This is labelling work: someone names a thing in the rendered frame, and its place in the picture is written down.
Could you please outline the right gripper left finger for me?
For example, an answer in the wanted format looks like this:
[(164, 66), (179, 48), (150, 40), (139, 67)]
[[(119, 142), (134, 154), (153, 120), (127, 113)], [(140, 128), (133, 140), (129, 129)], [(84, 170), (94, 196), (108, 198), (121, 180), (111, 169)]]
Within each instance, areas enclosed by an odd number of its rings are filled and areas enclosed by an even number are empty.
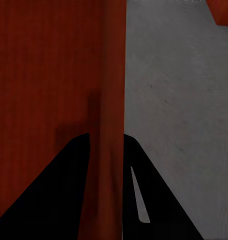
[(0, 218), (0, 240), (78, 240), (90, 134), (73, 138)]

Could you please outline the storage box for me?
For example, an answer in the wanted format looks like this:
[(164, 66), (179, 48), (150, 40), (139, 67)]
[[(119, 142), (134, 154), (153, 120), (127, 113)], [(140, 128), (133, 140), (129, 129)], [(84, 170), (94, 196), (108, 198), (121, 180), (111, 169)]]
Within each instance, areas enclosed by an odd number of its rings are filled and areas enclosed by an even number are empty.
[(217, 25), (228, 26), (228, 0), (206, 0)]
[(74, 138), (77, 240), (122, 240), (127, 0), (0, 0), (0, 218)]

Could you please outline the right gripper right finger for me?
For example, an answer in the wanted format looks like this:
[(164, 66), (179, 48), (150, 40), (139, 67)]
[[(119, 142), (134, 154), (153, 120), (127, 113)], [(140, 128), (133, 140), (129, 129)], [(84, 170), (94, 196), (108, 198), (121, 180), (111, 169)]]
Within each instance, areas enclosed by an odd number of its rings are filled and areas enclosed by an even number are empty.
[[(132, 170), (150, 223), (139, 220)], [(124, 134), (122, 240), (204, 240), (139, 142)]]

